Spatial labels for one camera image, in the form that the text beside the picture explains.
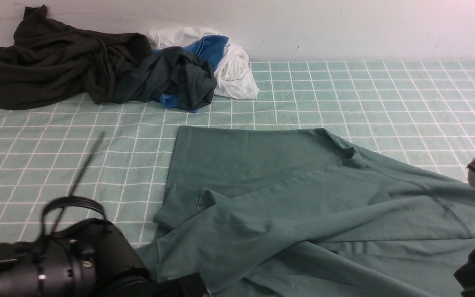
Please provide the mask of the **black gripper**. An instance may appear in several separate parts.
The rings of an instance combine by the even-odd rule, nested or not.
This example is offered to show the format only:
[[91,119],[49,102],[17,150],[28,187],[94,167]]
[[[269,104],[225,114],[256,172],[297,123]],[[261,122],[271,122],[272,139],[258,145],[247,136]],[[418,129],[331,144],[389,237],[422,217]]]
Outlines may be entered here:
[[98,297],[210,297],[200,274],[157,282],[147,270],[97,273]]

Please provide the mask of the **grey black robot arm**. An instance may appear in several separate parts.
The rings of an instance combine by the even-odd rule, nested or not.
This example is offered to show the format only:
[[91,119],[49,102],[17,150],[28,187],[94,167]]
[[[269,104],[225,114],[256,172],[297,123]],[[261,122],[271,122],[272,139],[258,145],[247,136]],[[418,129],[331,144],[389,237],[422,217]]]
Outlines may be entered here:
[[158,282],[111,222],[0,243],[0,297],[210,297],[200,274]]

